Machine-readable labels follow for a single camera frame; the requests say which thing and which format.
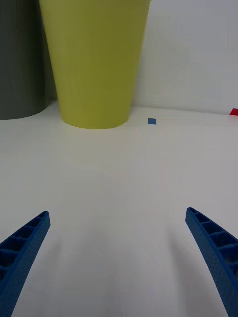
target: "white wall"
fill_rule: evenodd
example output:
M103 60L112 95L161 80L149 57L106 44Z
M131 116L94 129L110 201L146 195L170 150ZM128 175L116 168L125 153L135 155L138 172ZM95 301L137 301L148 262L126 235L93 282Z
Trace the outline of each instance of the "white wall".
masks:
M237 0L152 0L134 103L237 108L237 15Z

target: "white floor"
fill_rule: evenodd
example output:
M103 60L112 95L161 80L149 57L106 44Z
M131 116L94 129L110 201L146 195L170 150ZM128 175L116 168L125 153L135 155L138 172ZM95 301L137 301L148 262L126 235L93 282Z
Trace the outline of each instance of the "white floor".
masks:
M13 316L227 316L188 206L238 237L238 118L134 108L83 130L53 105L0 121L0 241L52 223Z

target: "yellow-green bucket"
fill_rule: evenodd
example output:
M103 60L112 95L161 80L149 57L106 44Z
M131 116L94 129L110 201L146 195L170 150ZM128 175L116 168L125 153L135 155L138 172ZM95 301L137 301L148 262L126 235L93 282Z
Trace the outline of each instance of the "yellow-green bucket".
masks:
M128 120L150 0L40 0L62 118Z

